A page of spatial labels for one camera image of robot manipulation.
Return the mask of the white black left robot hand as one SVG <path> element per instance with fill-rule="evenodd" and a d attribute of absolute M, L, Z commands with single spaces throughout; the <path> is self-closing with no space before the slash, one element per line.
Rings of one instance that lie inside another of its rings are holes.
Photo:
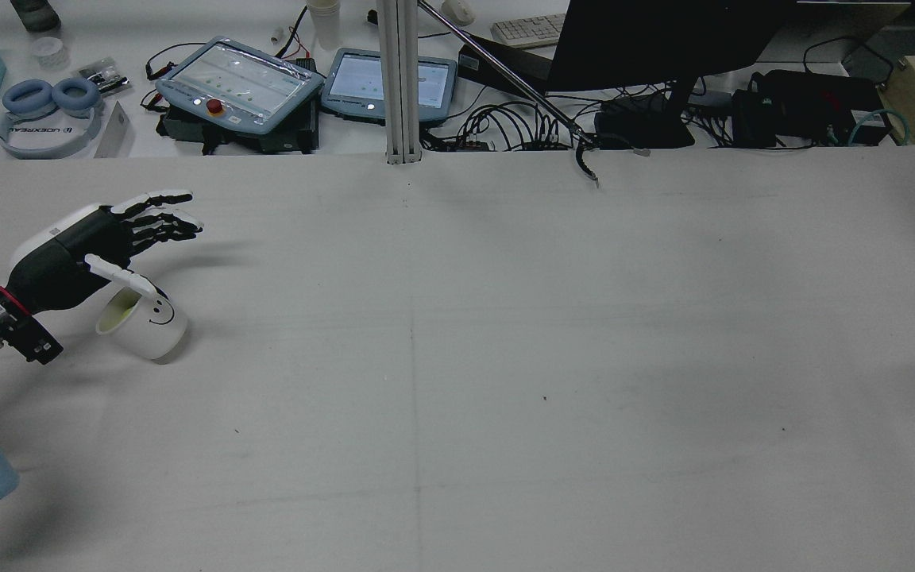
<path fill-rule="evenodd" d="M 5 291 L 30 315 L 77 307 L 143 251 L 196 238 L 203 222 L 178 209 L 191 199 L 189 191 L 152 191 L 81 207 L 14 251 Z"/>

